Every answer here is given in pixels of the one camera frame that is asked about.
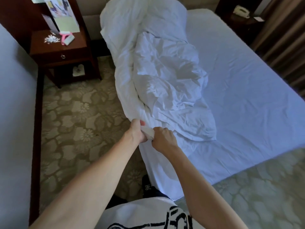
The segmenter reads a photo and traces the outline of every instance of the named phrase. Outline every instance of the black print on shirt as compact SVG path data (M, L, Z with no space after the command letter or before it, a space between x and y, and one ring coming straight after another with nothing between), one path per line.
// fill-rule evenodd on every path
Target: black print on shirt
M183 226L183 229L193 229L192 217L185 214L185 212L177 206L171 206L169 211L166 213L165 222L147 223L135 227L125 227L122 224L113 223L107 229L142 229L145 227L159 227L158 229L178 229L178 226L179 228Z

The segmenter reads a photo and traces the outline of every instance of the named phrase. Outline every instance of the patterned carpet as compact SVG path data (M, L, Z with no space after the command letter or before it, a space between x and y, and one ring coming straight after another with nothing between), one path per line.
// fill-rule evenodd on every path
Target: patterned carpet
M56 88L46 79L41 135L40 211L69 181L106 153L129 127L116 95L111 57L100 57L103 80ZM115 194L142 198L146 168L139 149ZM286 153L214 185L249 228L305 228L305 149ZM183 209L185 199L176 201Z

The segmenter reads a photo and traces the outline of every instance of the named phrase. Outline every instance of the curtain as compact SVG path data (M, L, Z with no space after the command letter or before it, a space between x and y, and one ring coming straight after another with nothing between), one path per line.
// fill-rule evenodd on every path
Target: curtain
M272 0L252 49L305 98L305 0Z

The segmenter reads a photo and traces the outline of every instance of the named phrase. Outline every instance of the pink object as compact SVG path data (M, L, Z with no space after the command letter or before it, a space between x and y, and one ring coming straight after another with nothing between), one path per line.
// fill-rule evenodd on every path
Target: pink object
M59 32L59 34L61 35L61 44L62 45L65 45L63 43L63 41L66 39L66 37L68 37L69 35L72 35L71 32L67 32L67 31L61 31L61 32Z

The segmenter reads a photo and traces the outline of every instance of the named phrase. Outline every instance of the fitted sheet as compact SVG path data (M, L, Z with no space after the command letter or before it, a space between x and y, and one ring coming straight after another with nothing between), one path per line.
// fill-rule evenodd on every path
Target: fitted sheet
M192 142L190 161L211 184L305 146L305 102L218 16L188 11L187 38L208 73L203 95L215 118L217 140ZM139 145L152 185L172 200L183 197L146 143Z

